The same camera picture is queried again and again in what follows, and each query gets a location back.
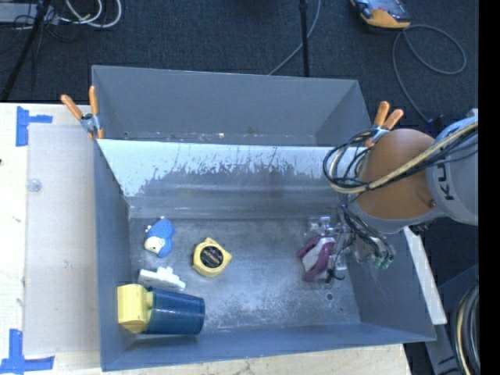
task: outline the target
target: purple object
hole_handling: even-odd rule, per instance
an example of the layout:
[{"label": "purple object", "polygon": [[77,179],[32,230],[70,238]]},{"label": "purple object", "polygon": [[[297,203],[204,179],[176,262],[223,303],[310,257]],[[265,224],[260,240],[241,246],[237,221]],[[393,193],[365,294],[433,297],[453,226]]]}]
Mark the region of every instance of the purple object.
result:
[{"label": "purple object", "polygon": [[328,259],[330,258],[331,249],[334,247],[335,243],[328,241],[321,247],[321,251],[318,255],[318,260],[316,264],[305,273],[304,281],[313,282],[316,275],[322,273],[328,265]]},{"label": "purple object", "polygon": [[309,241],[306,243],[306,245],[297,252],[297,257],[299,257],[300,259],[303,259],[304,255],[306,255],[308,252],[313,250],[314,246],[316,246],[318,244],[318,241],[320,241],[321,238],[324,238],[324,236],[322,236],[320,234],[317,234],[316,236],[311,237],[309,239]]}]

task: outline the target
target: gray bin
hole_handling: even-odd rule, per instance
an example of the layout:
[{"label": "gray bin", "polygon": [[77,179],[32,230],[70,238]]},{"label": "gray bin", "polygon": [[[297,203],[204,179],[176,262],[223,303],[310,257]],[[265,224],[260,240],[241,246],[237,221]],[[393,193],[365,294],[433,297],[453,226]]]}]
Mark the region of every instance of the gray bin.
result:
[{"label": "gray bin", "polygon": [[[348,255],[332,288],[302,281],[307,219],[337,212],[323,158],[370,127],[356,80],[94,66],[92,83],[104,371],[435,339],[403,234],[387,270]],[[176,229],[163,259],[142,245],[160,216]],[[206,237],[233,256],[214,278],[191,267]],[[116,288],[158,266],[205,300],[200,334],[118,325]]]}]

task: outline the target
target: yellow tape measure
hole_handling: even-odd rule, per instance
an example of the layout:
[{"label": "yellow tape measure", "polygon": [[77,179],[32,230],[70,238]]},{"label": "yellow tape measure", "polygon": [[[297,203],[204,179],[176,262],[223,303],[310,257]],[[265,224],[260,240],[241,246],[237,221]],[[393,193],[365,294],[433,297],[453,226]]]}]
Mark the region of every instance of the yellow tape measure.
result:
[{"label": "yellow tape measure", "polygon": [[205,277],[219,275],[233,256],[212,238],[206,238],[196,246],[193,253],[193,268]]}]

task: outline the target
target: white plastic part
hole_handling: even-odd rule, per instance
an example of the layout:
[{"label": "white plastic part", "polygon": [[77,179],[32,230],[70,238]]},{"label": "white plastic part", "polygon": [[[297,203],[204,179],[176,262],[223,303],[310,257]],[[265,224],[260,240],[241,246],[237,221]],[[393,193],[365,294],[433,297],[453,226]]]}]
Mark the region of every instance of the white plastic part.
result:
[{"label": "white plastic part", "polygon": [[305,271],[309,271],[314,267],[314,264],[318,261],[318,257],[321,252],[321,248],[325,243],[335,243],[335,239],[333,237],[322,237],[316,246],[314,246],[307,254],[302,257],[302,263],[304,264]]},{"label": "white plastic part", "polygon": [[169,266],[167,268],[159,266],[156,272],[141,270],[137,282],[147,288],[186,288],[186,284],[173,273],[173,269]]},{"label": "white plastic part", "polygon": [[144,248],[156,254],[159,253],[159,251],[162,249],[164,245],[165,245],[165,239],[162,239],[158,236],[148,237],[144,242]]}]

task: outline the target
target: blue cup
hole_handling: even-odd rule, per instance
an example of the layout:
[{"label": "blue cup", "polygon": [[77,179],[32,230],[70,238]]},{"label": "blue cup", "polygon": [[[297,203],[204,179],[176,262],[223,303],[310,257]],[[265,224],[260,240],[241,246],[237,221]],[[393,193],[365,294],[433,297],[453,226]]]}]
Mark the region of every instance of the blue cup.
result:
[{"label": "blue cup", "polygon": [[146,334],[199,334],[205,301],[195,296],[152,288],[153,306]]}]

